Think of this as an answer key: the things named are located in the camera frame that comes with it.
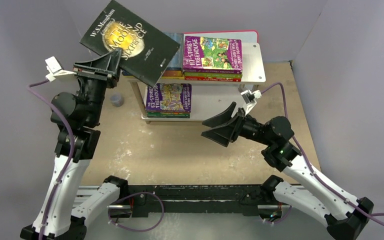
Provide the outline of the black Moon Sixpence book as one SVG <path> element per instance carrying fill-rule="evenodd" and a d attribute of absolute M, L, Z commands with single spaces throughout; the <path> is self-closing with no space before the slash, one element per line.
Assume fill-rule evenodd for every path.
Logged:
<path fill-rule="evenodd" d="M 180 43 L 111 0 L 90 25 L 80 44 L 102 56 L 121 48 L 120 67 L 154 87 L 180 49 Z"/>

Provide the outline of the yellow book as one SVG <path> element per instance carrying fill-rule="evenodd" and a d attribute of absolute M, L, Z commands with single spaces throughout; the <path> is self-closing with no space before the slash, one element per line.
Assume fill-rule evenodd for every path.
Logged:
<path fill-rule="evenodd" d="M 139 80 L 138 78 L 132 75 L 123 75 L 123 77 L 128 79 Z M 161 76 L 159 79 L 160 80 L 184 80 L 185 77 L 184 76 Z"/>

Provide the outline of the orange Treehouse book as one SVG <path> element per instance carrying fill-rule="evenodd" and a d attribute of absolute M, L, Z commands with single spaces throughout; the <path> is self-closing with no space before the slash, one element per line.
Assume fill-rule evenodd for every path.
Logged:
<path fill-rule="evenodd" d="M 177 111 L 147 111 L 147 115 L 159 116 L 159 115 L 190 115 L 190 112 L 177 112 Z"/>

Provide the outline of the purple Treehouse book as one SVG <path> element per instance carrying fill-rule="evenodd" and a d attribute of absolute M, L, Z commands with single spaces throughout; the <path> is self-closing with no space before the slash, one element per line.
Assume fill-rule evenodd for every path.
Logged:
<path fill-rule="evenodd" d="M 147 112 L 190 113 L 192 110 L 192 85 L 188 83 L 157 83 L 146 88 Z"/>

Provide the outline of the dark green Treehouse book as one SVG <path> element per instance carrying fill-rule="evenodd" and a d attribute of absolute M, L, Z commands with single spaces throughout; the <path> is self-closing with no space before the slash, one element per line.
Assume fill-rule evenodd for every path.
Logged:
<path fill-rule="evenodd" d="M 146 115 L 147 118 L 189 119 L 190 115 Z"/>

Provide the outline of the Jane Eyre book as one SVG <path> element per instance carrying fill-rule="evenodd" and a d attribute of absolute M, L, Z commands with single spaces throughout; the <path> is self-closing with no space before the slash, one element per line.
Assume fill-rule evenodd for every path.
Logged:
<path fill-rule="evenodd" d="M 127 71 L 123 70 L 122 72 L 122 75 L 125 75 L 125 76 L 133 76 L 132 74 L 128 73 Z M 181 70 L 166 70 L 162 76 L 167 76 L 167 77 L 182 77 L 184 76 L 183 75 L 183 72 Z"/>

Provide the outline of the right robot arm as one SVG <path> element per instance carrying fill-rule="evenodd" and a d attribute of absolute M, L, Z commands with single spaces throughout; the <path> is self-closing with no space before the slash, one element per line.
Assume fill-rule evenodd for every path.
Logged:
<path fill-rule="evenodd" d="M 320 222 L 335 240 L 355 240 L 369 222 L 374 203 L 347 192 L 308 163 L 302 150 L 291 143 L 294 136 L 285 116 L 266 123 L 258 122 L 236 103 L 202 122 L 209 129 L 202 136 L 224 147 L 238 137 L 266 146 L 261 154 L 267 164 L 296 180 L 297 189 L 280 177 L 270 176 L 262 185 L 260 196 L 268 204 L 276 200 L 306 213 Z"/>

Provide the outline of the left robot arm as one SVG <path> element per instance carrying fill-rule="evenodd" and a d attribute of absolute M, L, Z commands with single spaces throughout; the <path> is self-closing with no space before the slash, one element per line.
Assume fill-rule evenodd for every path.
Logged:
<path fill-rule="evenodd" d="M 66 70 L 55 57 L 48 58 L 44 82 L 77 81 L 76 93 L 61 92 L 47 100 L 50 120 L 59 130 L 54 167 L 44 203 L 34 222 L 20 232 L 23 240 L 82 240 L 90 224 L 109 204 L 126 203 L 128 182 L 109 176 L 92 195 L 75 206 L 83 175 L 100 138 L 96 127 L 107 89 L 118 84 L 123 50 L 116 48 L 91 60 L 76 62 Z"/>

